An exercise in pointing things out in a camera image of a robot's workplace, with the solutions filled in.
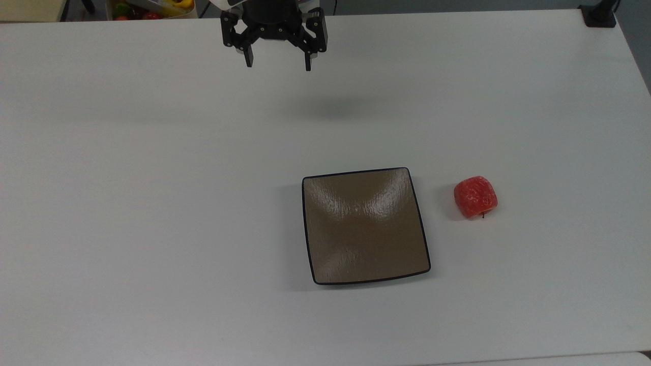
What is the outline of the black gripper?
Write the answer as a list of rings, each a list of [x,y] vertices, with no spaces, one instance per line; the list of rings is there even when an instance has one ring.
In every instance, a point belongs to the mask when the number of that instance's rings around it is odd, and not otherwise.
[[[300,12],[298,1],[244,1],[240,7],[245,30],[238,33],[237,15],[222,11],[222,39],[227,48],[234,48],[244,56],[248,68],[253,67],[252,45],[258,39],[296,42],[295,46],[303,52],[307,72],[312,69],[312,61],[328,50],[326,14],[322,7],[307,13]]]

